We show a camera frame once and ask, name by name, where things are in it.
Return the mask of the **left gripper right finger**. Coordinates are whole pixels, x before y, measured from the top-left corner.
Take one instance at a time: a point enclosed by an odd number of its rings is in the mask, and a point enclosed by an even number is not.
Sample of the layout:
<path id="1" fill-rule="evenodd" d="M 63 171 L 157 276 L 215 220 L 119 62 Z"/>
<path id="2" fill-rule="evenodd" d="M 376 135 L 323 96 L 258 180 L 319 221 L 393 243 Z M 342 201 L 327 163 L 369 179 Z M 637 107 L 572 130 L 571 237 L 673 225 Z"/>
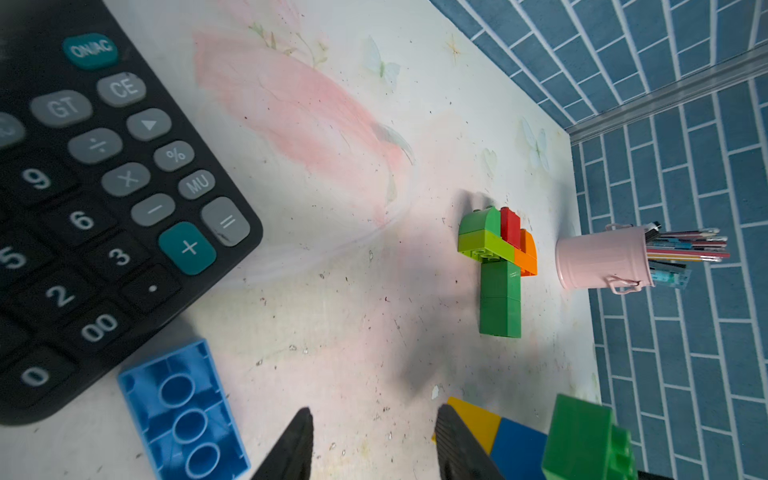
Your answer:
<path id="1" fill-rule="evenodd" d="M 452 406 L 443 404 L 438 409 L 434 434 L 442 480 L 503 479 Z"/>

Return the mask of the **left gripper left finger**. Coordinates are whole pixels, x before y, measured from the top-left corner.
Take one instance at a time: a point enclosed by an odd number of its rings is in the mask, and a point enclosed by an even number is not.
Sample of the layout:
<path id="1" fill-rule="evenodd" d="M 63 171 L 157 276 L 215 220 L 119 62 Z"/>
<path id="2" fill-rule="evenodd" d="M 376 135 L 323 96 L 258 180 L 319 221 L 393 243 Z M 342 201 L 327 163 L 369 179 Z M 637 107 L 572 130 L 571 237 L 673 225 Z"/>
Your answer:
<path id="1" fill-rule="evenodd" d="M 251 479 L 309 479 L 313 446 L 313 415 L 308 407 L 303 407 L 290 421 Z"/>

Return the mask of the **yellow lego brick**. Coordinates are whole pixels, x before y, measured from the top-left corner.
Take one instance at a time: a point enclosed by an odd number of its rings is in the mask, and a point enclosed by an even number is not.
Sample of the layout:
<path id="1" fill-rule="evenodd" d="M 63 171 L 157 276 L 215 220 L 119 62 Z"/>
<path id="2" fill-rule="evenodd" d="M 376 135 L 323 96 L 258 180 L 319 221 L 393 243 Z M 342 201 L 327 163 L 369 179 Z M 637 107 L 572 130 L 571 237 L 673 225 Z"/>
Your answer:
<path id="1" fill-rule="evenodd" d="M 486 454 L 490 455 L 502 417 L 456 397 L 450 397 L 452 406 Z"/>

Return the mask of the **dark green long lego brick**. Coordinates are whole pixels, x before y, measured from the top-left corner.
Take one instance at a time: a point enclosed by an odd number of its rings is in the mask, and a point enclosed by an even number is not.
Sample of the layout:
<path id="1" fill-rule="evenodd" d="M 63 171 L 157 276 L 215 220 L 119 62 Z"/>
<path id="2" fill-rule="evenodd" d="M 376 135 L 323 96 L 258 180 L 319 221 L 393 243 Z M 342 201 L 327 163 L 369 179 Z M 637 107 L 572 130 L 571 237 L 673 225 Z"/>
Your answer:
<path id="1" fill-rule="evenodd" d="M 605 406 L 557 396 L 542 471 L 547 479 L 636 479 L 631 433 Z"/>

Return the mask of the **light blue long lego brick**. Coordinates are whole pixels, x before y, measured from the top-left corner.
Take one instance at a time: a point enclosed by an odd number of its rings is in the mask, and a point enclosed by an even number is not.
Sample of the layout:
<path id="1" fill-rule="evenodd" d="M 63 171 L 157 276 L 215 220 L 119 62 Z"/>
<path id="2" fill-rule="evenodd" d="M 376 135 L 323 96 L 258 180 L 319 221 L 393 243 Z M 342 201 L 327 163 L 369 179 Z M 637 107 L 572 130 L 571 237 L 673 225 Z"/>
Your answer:
<path id="1" fill-rule="evenodd" d="M 251 467 L 206 341 L 122 372 L 118 384 L 158 479 L 238 479 Z"/>

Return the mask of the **orange long lego brick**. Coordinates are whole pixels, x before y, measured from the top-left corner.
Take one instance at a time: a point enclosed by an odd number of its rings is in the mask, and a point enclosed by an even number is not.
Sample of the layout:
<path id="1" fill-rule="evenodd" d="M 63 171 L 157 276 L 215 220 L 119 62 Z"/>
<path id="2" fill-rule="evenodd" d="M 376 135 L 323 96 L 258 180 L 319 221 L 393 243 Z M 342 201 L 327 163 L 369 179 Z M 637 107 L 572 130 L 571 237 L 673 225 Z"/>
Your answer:
<path id="1" fill-rule="evenodd" d="M 538 274 L 538 259 L 536 251 L 531 253 L 523 250 L 514 249 L 513 263 L 520 268 L 522 277 L 536 276 Z"/>

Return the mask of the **lime long lego brick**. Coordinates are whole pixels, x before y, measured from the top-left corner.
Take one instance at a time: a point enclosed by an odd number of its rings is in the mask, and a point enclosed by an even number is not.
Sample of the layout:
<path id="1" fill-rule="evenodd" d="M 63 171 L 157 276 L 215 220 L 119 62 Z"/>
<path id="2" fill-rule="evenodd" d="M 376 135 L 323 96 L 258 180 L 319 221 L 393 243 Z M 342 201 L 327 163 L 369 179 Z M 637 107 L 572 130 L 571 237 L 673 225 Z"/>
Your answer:
<path id="1" fill-rule="evenodd" d="M 515 248 L 488 230 L 461 234 L 458 252 L 480 263 L 513 262 L 515 259 Z"/>

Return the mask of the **small orange lego brick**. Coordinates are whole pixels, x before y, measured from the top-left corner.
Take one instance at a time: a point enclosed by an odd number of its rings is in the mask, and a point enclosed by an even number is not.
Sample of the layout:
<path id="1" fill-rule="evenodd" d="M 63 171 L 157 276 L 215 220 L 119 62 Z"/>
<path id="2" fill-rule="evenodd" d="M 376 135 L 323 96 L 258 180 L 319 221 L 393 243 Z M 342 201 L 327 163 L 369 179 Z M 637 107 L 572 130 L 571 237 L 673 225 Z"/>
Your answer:
<path id="1" fill-rule="evenodd" d="M 532 234 L 526 229 L 521 229 L 521 250 L 528 256 L 536 259 L 537 250 Z"/>

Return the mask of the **red square lego brick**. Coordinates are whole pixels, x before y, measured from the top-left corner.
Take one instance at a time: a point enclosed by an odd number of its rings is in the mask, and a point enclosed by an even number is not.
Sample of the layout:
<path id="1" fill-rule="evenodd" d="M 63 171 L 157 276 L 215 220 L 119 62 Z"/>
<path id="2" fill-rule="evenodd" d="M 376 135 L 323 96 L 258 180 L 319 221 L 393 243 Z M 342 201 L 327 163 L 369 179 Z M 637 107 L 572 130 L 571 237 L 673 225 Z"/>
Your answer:
<path id="1" fill-rule="evenodd" d="M 509 207 L 502 207 L 501 214 L 501 237 L 514 248 L 521 248 L 521 220 L 520 217 Z"/>

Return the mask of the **green square lego brick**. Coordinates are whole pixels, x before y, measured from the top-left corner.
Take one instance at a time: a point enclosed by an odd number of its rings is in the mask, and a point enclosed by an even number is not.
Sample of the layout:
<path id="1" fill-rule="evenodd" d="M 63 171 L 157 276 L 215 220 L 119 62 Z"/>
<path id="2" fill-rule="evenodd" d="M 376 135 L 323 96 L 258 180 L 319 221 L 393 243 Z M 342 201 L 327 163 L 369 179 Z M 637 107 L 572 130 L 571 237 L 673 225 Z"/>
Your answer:
<path id="1" fill-rule="evenodd" d="M 501 235 L 501 213 L 495 207 L 490 206 L 465 215 L 459 226 L 460 235 L 482 230 L 487 230 L 496 236 Z"/>

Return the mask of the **pink pencil cup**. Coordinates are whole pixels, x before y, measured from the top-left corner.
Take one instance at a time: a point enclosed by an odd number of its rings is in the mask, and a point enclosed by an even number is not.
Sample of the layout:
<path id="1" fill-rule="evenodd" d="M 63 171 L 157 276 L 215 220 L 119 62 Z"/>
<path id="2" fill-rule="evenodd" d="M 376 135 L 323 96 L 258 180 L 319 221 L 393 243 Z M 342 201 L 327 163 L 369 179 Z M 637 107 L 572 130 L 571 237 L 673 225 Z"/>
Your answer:
<path id="1" fill-rule="evenodd" d="M 560 239 L 555 265 L 568 290 L 610 289 L 627 295 L 653 287 L 645 230 L 610 224 L 606 231 Z"/>

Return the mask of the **coloured pencils bundle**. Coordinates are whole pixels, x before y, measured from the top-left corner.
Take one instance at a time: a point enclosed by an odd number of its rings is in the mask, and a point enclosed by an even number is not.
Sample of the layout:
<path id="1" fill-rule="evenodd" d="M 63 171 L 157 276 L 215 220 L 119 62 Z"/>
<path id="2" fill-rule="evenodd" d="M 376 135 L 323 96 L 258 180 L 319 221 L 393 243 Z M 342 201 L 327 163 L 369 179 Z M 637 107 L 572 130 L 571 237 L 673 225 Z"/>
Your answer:
<path id="1" fill-rule="evenodd" d="M 720 263 L 730 258 L 728 237 L 718 228 L 663 231 L 659 222 L 651 222 L 643 229 L 654 286 L 683 290 L 692 275 L 690 263 Z"/>

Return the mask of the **black desk calculator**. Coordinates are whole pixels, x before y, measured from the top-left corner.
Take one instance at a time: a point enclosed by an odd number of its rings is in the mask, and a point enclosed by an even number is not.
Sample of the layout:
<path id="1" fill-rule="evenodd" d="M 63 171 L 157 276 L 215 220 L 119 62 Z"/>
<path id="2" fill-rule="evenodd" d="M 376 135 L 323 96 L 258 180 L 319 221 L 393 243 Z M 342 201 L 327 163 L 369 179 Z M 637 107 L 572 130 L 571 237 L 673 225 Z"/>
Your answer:
<path id="1" fill-rule="evenodd" d="M 1 5 L 1 422 L 44 420 L 262 241 L 101 1 Z"/>

